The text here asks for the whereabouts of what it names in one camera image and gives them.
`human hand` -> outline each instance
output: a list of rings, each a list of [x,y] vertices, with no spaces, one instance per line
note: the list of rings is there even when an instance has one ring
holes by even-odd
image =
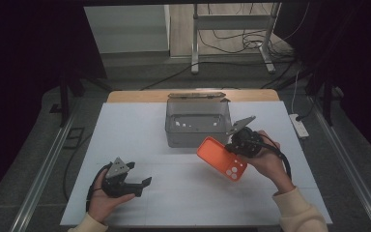
[[[127,194],[118,198],[109,197],[101,189],[101,181],[106,175],[107,169],[103,170],[94,184],[94,192],[90,200],[89,216],[94,220],[103,223],[104,220],[113,212],[113,210],[125,202],[135,197],[134,194]]]
[[[263,138],[264,143],[276,147],[277,149],[280,148],[280,144],[271,140],[266,132],[259,130],[258,133]],[[278,193],[285,193],[295,188],[291,179],[285,172],[282,160],[274,151],[263,147],[258,155],[253,158],[242,155],[237,156],[239,159],[253,165],[259,173],[270,178],[278,188]]]

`white tabletop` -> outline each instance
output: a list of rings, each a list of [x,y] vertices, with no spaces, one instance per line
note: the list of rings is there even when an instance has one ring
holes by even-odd
[[[231,120],[255,115],[248,126],[281,144],[293,181],[331,223],[321,193],[282,101],[230,102]],[[62,225],[77,225],[85,214],[88,187],[98,171],[117,157],[135,162],[127,183],[153,177],[141,197],[119,206],[107,223],[122,227],[261,226],[278,224],[271,196],[274,184],[248,166],[232,182],[196,155],[196,148],[170,148],[166,103],[105,103],[71,193]]]

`sleeve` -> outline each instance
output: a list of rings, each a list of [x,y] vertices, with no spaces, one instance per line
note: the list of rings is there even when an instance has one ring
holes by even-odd
[[[75,228],[69,229],[68,232],[104,232],[107,228],[108,226],[97,222],[86,213],[80,224]]]
[[[280,224],[285,232],[328,231],[324,217],[303,198],[298,188],[274,195],[272,199],[281,213]]]

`wall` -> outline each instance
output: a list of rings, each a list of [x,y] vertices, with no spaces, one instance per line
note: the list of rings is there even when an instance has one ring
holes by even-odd
[[[167,51],[167,10],[161,5],[85,8],[100,53]]]

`power strip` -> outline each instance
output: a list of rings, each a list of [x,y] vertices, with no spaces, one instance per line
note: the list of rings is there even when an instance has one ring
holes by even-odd
[[[295,131],[297,132],[298,138],[304,139],[306,137],[309,137],[309,133],[303,125],[302,121],[297,121],[298,114],[290,114],[289,117],[291,119],[292,125],[294,125]]]

